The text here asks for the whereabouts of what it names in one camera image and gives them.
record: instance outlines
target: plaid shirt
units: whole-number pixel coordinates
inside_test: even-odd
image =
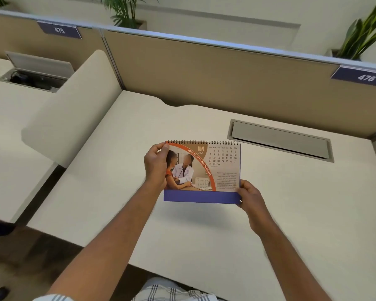
[[[67,296],[47,295],[34,301],[73,301]],[[152,285],[141,290],[131,301],[218,301],[214,294],[200,291],[181,291],[176,288]]]

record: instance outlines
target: white desk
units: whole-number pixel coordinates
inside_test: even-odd
[[[0,76],[12,68],[0,59]],[[54,94],[0,82],[0,220],[14,222],[56,165],[21,141],[21,129]]]
[[[376,300],[376,156],[370,141],[123,91],[29,226],[85,246],[145,177],[167,139],[226,140],[230,119],[331,139],[334,163],[242,144],[241,177],[336,300]],[[261,242],[235,205],[155,206],[130,263],[231,301],[284,300]]]

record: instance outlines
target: calendar page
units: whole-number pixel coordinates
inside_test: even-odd
[[[165,191],[235,192],[239,187],[241,144],[238,142],[167,141],[167,143],[170,145],[170,150],[167,156]]]

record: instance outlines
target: woman in orange top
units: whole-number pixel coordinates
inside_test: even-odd
[[[173,169],[177,163],[177,154],[175,154],[174,151],[169,150],[165,161],[167,163],[167,169],[165,172],[165,180],[167,182],[167,185],[164,189],[181,190],[182,188],[190,187],[190,181],[185,182],[184,184],[177,185],[173,178],[173,173],[171,172],[171,169]]]

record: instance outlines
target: beige partition panel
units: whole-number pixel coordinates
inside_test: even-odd
[[[104,35],[129,91],[171,105],[196,104],[364,138],[376,132],[376,87],[331,80],[337,64],[108,30]]]
[[[98,30],[78,27],[82,39],[45,34],[34,19],[0,15],[0,58],[4,51],[68,61],[77,70],[95,50],[106,47]]]

